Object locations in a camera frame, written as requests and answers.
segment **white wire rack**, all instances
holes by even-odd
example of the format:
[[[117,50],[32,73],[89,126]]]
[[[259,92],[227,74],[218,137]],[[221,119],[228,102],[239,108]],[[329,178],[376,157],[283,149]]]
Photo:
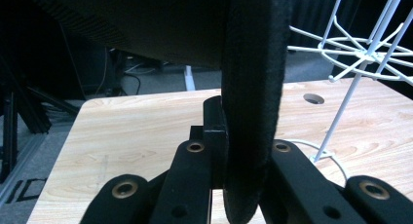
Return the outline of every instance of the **white wire rack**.
[[[398,71],[396,68],[390,65],[390,63],[395,63],[398,65],[406,66],[409,68],[413,68],[413,63],[403,60],[403,57],[413,56],[413,51],[403,48],[398,45],[401,38],[403,37],[404,33],[406,32],[411,20],[413,19],[413,8],[410,10],[409,15],[404,23],[401,23],[400,26],[393,32],[391,35],[386,37],[382,40],[383,35],[394,15],[394,12],[400,2],[400,0],[388,0],[386,6],[383,9],[382,14],[378,18],[376,25],[374,26],[369,38],[357,38],[353,37],[348,33],[343,27],[340,26],[336,13],[339,8],[341,0],[336,0],[336,3],[333,8],[333,12],[330,16],[330,20],[328,25],[325,29],[323,37],[319,37],[315,34],[300,30],[293,26],[290,26],[290,30],[302,34],[304,36],[308,36],[315,40],[319,41],[319,45],[317,48],[306,48],[306,47],[295,47],[295,46],[288,46],[289,50],[292,51],[300,51],[300,52],[311,52],[311,53],[319,53],[325,59],[333,63],[334,65],[343,69],[341,73],[336,75],[335,77],[329,76],[328,79],[331,82],[336,82],[339,79],[343,78],[346,74],[353,72],[356,73],[352,84],[349,87],[349,90],[337,111],[337,114],[322,142],[321,146],[316,145],[315,143],[308,142],[305,140],[294,139],[292,142],[301,143],[304,145],[308,145],[314,148],[317,148],[319,151],[318,153],[311,157],[311,160],[316,163],[320,159],[330,158],[332,159],[340,170],[343,172],[345,178],[347,179],[350,175],[349,173],[342,167],[340,162],[334,156],[334,154],[329,153],[325,150],[332,134],[334,133],[339,120],[349,103],[357,85],[360,81],[362,76],[370,77],[373,80],[388,80],[388,81],[401,81],[406,82],[413,86],[413,76],[407,76],[402,72]],[[331,27],[335,26],[344,36],[343,37],[334,37],[328,38],[328,34],[330,33]],[[326,49],[324,46],[325,44],[331,45],[336,48],[336,50]],[[331,55],[340,55],[340,56],[355,56],[358,58],[356,62],[353,64],[344,64]],[[365,68],[367,65],[371,63],[378,63],[379,66],[375,72],[366,71]],[[389,74],[383,74],[384,70],[388,70]]]

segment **wooden table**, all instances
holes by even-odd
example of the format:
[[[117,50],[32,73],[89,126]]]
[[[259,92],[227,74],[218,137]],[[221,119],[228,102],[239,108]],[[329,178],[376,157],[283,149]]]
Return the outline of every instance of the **wooden table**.
[[[277,138],[321,144],[351,83],[341,80],[284,85]],[[304,100],[316,93],[324,104]],[[94,99],[85,103],[34,207],[29,223],[78,223],[111,178],[138,174],[150,180],[167,170],[190,127],[202,125],[203,101],[220,90]],[[381,178],[413,200],[413,101],[363,79],[328,149],[352,175]],[[302,147],[307,154],[316,151]],[[343,184],[329,160],[317,163]],[[227,223],[221,194],[214,192],[212,223]],[[251,223],[263,223],[257,214]]]

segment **wood grain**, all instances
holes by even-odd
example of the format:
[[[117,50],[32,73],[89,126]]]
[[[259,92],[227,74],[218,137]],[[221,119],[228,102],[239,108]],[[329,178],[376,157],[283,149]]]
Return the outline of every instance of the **wood grain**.
[[[321,144],[351,83],[341,80],[284,85],[277,138]],[[305,93],[325,100],[314,105]],[[169,168],[176,147],[203,123],[203,101],[220,90],[103,98],[84,104],[29,223],[78,223],[111,178],[138,174],[150,180]],[[413,200],[413,102],[369,79],[360,82],[328,149],[352,175],[381,178]],[[300,146],[306,155],[315,150]],[[343,184],[330,161],[317,163]],[[214,191],[212,223],[227,223],[222,193]],[[251,223],[263,223],[258,213]]]

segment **floor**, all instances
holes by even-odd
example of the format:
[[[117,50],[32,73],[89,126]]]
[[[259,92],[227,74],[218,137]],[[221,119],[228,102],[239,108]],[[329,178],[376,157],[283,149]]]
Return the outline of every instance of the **floor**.
[[[183,70],[184,66],[173,65],[167,66],[162,71],[146,67],[131,72],[140,80],[139,94],[151,94],[186,91]],[[288,54],[284,81],[291,83],[325,80],[331,71],[332,65],[317,54]],[[196,90],[220,88],[220,70],[193,67],[192,72]],[[122,80],[122,87],[125,93],[135,94],[138,89],[137,80],[133,77],[125,77]],[[81,106],[84,101],[70,100],[70,102]],[[45,104],[45,108],[53,123],[48,134],[31,134],[24,122],[19,119],[19,161],[24,161],[23,157],[26,160],[19,163],[19,172],[0,185],[0,224],[27,221],[75,121],[74,117],[51,105]],[[0,126],[0,136],[3,136],[3,125]]]

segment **light wood tabletop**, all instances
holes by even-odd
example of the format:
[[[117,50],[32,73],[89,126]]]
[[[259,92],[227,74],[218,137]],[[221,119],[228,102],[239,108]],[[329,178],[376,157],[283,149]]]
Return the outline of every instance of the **light wood tabletop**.
[[[283,87],[276,138],[321,144],[352,80],[290,83]],[[304,100],[306,93],[324,104]],[[203,101],[220,90],[93,99],[86,102],[33,209],[29,223],[78,223],[111,178],[137,174],[151,180],[170,167],[191,126],[203,124]],[[380,178],[413,200],[413,101],[362,79],[328,150],[351,175]],[[316,151],[300,146],[306,155]],[[330,180],[344,179],[330,160],[317,163]],[[212,223],[227,223],[222,194],[214,192]],[[251,223],[263,223],[259,213]]]

